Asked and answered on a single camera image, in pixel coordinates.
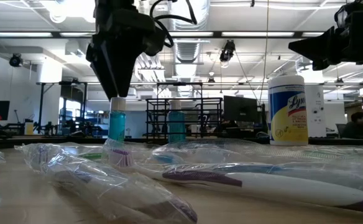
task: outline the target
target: blue liquid bottle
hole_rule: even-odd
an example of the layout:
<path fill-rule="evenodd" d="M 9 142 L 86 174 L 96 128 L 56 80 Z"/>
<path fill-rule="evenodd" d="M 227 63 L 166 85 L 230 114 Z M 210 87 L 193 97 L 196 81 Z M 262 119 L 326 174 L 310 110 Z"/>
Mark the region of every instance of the blue liquid bottle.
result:
<path fill-rule="evenodd" d="M 126 101 L 123 98 L 112 97 L 109 114 L 108 137 L 116 141 L 125 140 Z"/>
<path fill-rule="evenodd" d="M 179 100 L 172 100 L 170 102 L 171 110 L 180 110 L 182 108 Z M 168 120 L 171 121 L 169 123 L 169 133 L 185 133 L 185 114 L 181 111 L 171 111 L 168 114 Z M 169 143 L 184 141 L 186 139 L 186 134 L 169 134 Z"/>

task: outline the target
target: disinfecting wipes canister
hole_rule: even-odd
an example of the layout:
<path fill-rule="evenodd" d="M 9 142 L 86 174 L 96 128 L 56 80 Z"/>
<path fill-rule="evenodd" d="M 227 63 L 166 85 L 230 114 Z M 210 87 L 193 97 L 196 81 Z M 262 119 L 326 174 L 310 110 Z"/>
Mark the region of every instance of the disinfecting wipes canister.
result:
<path fill-rule="evenodd" d="M 305 80 L 298 75 L 269 81 L 270 143 L 279 146 L 308 144 Z"/>

